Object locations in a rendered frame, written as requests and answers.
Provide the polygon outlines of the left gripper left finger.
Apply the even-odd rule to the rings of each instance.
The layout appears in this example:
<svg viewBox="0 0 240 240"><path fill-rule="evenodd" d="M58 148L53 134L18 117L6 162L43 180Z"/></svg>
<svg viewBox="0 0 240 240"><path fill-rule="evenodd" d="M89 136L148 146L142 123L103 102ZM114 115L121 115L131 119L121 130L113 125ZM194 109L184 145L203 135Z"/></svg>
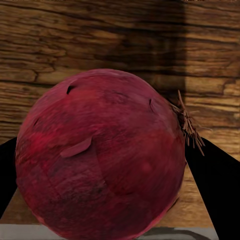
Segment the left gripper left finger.
<svg viewBox="0 0 240 240"><path fill-rule="evenodd" d="M0 145L0 219L18 187L13 166L16 143L17 137Z"/></svg>

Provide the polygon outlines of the cutting board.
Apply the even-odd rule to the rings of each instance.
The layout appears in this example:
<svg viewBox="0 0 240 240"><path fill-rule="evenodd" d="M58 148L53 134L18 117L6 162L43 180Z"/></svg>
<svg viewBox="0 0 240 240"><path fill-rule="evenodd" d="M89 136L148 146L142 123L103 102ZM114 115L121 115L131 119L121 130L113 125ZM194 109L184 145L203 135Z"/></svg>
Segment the cutting board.
<svg viewBox="0 0 240 240"><path fill-rule="evenodd" d="M175 106L180 90L212 129L191 118L200 137L240 162L240 0L0 0L0 145L49 89L99 68L132 73ZM188 162L178 197L153 227L215 229ZM0 224L44 225L19 188Z"/></svg>

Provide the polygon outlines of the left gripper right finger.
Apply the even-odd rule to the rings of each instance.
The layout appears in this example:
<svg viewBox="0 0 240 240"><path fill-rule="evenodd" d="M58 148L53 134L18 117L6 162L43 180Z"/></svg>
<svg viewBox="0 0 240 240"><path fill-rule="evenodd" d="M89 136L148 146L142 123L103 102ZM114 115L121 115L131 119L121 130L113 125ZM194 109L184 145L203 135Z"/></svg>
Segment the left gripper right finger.
<svg viewBox="0 0 240 240"><path fill-rule="evenodd" d="M197 139L199 140L198 136ZM185 138L185 158L219 240L240 240L240 162L201 137Z"/></svg>

